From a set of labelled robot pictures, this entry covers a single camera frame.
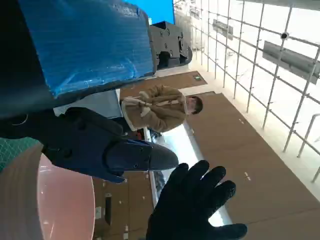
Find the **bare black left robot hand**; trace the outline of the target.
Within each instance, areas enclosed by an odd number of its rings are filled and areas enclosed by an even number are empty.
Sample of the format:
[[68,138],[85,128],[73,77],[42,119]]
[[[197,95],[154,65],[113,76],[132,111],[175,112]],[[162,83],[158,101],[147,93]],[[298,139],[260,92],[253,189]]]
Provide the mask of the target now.
[[55,165],[113,183],[128,171],[179,161],[166,147],[123,136],[110,116],[54,108],[187,65],[182,30],[149,24],[121,0],[3,0],[0,3],[0,136],[33,138]]

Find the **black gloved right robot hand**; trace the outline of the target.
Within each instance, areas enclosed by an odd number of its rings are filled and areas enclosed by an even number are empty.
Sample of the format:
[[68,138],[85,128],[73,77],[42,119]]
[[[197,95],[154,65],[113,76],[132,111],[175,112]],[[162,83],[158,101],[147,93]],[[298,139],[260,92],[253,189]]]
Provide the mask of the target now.
[[243,223],[209,223],[236,193],[233,181],[223,181],[223,166],[209,167],[206,160],[192,167],[181,163],[170,174],[149,217],[147,240],[240,240],[247,234]]

